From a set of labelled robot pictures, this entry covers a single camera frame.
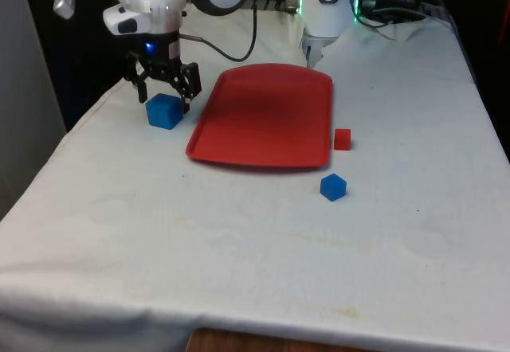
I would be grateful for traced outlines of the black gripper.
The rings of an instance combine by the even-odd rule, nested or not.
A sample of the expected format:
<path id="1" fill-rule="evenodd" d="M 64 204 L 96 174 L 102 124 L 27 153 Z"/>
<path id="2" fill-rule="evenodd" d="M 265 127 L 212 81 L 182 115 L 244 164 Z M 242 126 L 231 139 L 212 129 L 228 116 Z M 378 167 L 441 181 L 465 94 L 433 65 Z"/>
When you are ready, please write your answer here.
<path id="1" fill-rule="evenodd" d="M 201 79 L 198 64 L 183 64 L 180 58 L 179 31 L 170 33 L 145 33 L 143 35 L 143 66 L 139 56 L 128 52 L 124 62 L 124 79 L 131 82 L 138 92 L 141 104 L 147 101 L 145 69 L 155 66 L 168 66 L 167 82 L 179 94 L 183 112 L 190 110 L 190 102 L 201 92 Z"/>

